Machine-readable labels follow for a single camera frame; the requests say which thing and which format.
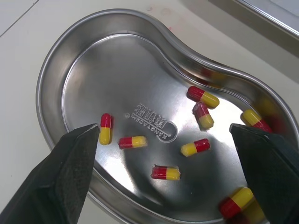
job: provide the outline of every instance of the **yellow capsule half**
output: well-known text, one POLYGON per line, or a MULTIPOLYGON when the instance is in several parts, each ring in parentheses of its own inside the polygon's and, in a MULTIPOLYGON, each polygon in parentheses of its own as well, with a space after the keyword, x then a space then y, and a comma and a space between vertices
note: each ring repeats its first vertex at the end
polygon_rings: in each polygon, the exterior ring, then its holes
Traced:
POLYGON ((250 124, 250 126, 254 126, 262 119, 257 113, 250 109, 243 112, 243 117, 250 124))
POLYGON ((178 168, 167 168, 166 171, 166 179, 170 181, 179 181, 180 179, 180 172, 178 168))
POLYGON ((102 145, 108 145, 110 142, 110 133, 111 128, 110 127, 101 127, 100 129, 100 143, 102 145))
POLYGON ((193 154, 196 154, 197 150, 196 150, 196 146, 195 146, 194 142, 191 142, 191 143, 188 143, 186 145, 183 145, 181 147, 181 153, 184 156, 191 156, 193 154))
POLYGON ((199 123, 204 129, 210 129, 214 126, 214 120, 210 114, 206 114, 199 118, 199 123))
POLYGON ((206 91, 204 92, 204 94, 202 94, 200 100, 209 108, 215 108, 219 105, 219 99, 206 91))
POLYGON ((146 141, 146 138, 144 136, 135 136, 132 137, 132 147, 138 148, 138 147, 144 147, 147 146, 148 143, 146 141))
POLYGON ((240 189, 231 199, 239 206, 239 208, 244 208, 245 205, 253 198, 253 193, 249 188, 240 189))

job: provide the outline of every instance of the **white table surface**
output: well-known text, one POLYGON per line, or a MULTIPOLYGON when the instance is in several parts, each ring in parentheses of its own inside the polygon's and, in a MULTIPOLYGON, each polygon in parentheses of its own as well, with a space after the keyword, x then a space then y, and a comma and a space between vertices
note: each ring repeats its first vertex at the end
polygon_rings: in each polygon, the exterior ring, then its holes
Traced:
MULTIPOLYGON (((296 54, 247 27, 211 1, 39 0, 0 37, 0 211, 32 168, 50 152, 35 105, 36 83, 44 58, 70 25, 109 8, 135 9, 158 18, 197 52, 264 81, 299 119, 296 54)), ((15 12, 21 16, 25 11, 15 12)), ((4 13, 7 18, 19 18, 11 15, 11 10, 4 13)), ((118 222, 87 198, 79 223, 118 222)))

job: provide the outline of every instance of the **stainless steel tray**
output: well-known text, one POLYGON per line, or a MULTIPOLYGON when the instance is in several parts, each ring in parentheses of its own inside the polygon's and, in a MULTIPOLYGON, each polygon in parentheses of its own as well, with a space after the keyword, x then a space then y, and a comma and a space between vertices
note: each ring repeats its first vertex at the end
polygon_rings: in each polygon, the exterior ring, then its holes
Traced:
POLYGON ((71 26, 42 66, 36 91, 40 126, 50 148, 74 128, 114 116, 113 141, 98 145, 90 196, 127 223, 223 223, 217 209, 246 186, 229 133, 254 107, 296 146, 299 130, 285 102, 260 80, 185 46, 162 23, 114 9, 71 26), (186 97, 196 85, 220 98, 215 121, 200 131, 186 97), (120 150, 119 138, 144 135, 146 148, 120 150), (209 138, 212 148, 186 158, 183 144, 209 138), (152 180, 154 164, 179 166, 181 181, 152 180))

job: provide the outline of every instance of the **capsule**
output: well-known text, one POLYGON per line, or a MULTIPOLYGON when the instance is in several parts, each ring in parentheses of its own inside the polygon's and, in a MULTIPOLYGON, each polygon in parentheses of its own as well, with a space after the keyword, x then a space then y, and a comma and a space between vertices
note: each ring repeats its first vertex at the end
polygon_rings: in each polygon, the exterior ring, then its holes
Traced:
POLYGON ((155 165, 151 173, 151 178, 159 180, 179 181, 180 176, 181 174, 177 167, 164 167, 155 165))
POLYGON ((209 128, 213 127, 213 125, 214 125, 213 118, 211 117, 211 115, 204 103, 197 102, 193 108, 193 113, 195 114, 200 125, 204 129, 209 129, 209 128))
POLYGON ((118 141, 120 149, 124 148, 139 148, 147 146, 147 141, 144 136, 126 137, 118 141))
POLYGON ((195 142, 188 143, 181 147, 181 153, 184 156, 190 156, 196 153, 200 153, 209 150, 211 147, 208 139, 201 139, 195 142))
POLYGON ((196 86, 189 87, 187 96, 195 101, 205 103, 211 109, 219 105, 219 99, 217 97, 196 86))
POLYGON ((220 212, 225 219, 232 218, 239 213, 253 198, 249 188, 242 188, 220 205, 220 212))
POLYGON ((246 110, 242 114, 244 123, 248 126, 260 128, 266 132, 272 132, 269 125, 253 110, 246 110))
POLYGON ((111 123, 112 123, 112 117, 109 113, 104 113, 101 117, 101 123, 100 123, 100 143, 102 145, 108 145, 110 142, 110 136, 111 136, 111 123))

